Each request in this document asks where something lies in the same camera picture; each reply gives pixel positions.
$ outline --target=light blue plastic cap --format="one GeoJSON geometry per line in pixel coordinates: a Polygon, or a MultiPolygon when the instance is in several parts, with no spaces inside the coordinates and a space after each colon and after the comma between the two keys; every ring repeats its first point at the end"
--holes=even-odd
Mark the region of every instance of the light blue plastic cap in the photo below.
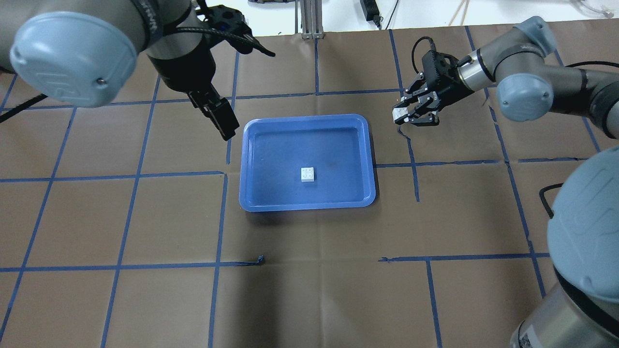
{"type": "Polygon", "coordinates": [[[619,303],[619,147],[578,167],[553,210],[548,249],[557,271],[585,294],[619,303]]]}
{"type": "Polygon", "coordinates": [[[19,28],[11,64],[47,96],[77,107],[110,103],[136,67],[131,40],[102,19],[75,12],[32,17],[19,28]]]}
{"type": "Polygon", "coordinates": [[[552,107],[555,94],[552,86],[533,74],[513,74],[505,77],[496,89],[501,112],[512,121],[536,120],[552,107]]]}
{"type": "Polygon", "coordinates": [[[546,57],[556,50],[556,38],[548,23],[539,16],[533,16],[520,24],[514,25],[520,29],[532,43],[535,43],[543,51],[546,57]]]}

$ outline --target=white floor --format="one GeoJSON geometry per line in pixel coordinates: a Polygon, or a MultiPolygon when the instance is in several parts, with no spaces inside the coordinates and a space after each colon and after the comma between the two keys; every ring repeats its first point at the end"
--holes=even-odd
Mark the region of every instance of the white floor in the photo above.
{"type": "MultiPolygon", "coordinates": [[[[249,3],[247,0],[207,1],[209,6],[223,4],[239,9],[246,16],[255,36],[295,33],[295,3],[249,3]]],[[[396,0],[376,0],[383,27],[396,0]]],[[[400,0],[389,28],[444,27],[454,17],[462,0],[400,0]]],[[[606,7],[619,17],[619,0],[585,0],[590,6],[606,7]]],[[[325,32],[377,30],[374,23],[365,22],[360,0],[322,0],[325,32]]],[[[539,15],[546,21],[605,18],[578,5],[577,0],[469,0],[462,21],[462,6],[452,25],[519,23],[539,15]]]]}

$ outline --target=power adapter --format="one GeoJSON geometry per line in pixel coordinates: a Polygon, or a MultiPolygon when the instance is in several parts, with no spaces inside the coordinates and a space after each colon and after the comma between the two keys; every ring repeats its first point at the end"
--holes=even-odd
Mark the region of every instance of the power adapter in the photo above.
{"type": "Polygon", "coordinates": [[[379,29],[382,29],[381,25],[381,13],[378,10],[376,0],[360,0],[361,9],[363,9],[363,15],[368,22],[374,22],[379,29]]]}

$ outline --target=gray robot arm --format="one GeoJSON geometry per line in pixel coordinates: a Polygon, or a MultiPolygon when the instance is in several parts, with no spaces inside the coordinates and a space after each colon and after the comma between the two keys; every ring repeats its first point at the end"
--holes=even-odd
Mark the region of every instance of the gray robot arm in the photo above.
{"type": "Polygon", "coordinates": [[[110,103],[145,51],[169,88],[186,93],[224,140],[239,127],[211,80],[210,49],[226,40],[243,54],[274,56],[242,13],[191,0],[0,0],[0,70],[78,107],[110,103]]]}
{"type": "Polygon", "coordinates": [[[532,17],[460,60],[431,50],[394,106],[394,122],[437,125],[444,107],[497,83],[501,111],[511,120],[548,111],[586,116],[608,137],[619,137],[619,74],[545,65],[555,49],[548,24],[532,17]]]}

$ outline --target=white sticker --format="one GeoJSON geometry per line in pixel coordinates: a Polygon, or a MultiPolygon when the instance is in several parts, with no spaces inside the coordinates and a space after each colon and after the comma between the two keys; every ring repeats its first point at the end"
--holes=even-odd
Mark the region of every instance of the white sticker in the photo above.
{"type": "Polygon", "coordinates": [[[522,348],[543,348],[542,343],[535,334],[533,325],[529,326],[524,333],[520,335],[519,341],[522,348]]]}

